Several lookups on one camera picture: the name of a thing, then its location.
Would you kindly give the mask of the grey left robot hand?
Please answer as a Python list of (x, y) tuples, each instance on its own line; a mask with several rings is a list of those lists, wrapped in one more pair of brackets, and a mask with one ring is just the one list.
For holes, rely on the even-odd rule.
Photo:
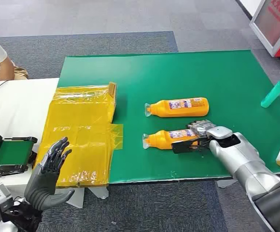
[(67, 137), (51, 145), (42, 160), (33, 170), (24, 191), (26, 201), (36, 210), (45, 211), (69, 200), (75, 193), (72, 188), (66, 193), (55, 193), (56, 183), (62, 166), (72, 152), (71, 149), (64, 151), (69, 145)]

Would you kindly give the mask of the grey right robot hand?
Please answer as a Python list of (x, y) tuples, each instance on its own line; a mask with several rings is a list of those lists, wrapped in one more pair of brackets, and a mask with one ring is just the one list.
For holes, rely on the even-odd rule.
[(186, 125), (186, 128), (193, 132), (196, 138), (209, 138), (209, 136), (207, 135), (207, 131), (216, 126), (216, 124), (214, 124), (210, 120), (204, 119), (190, 122)]

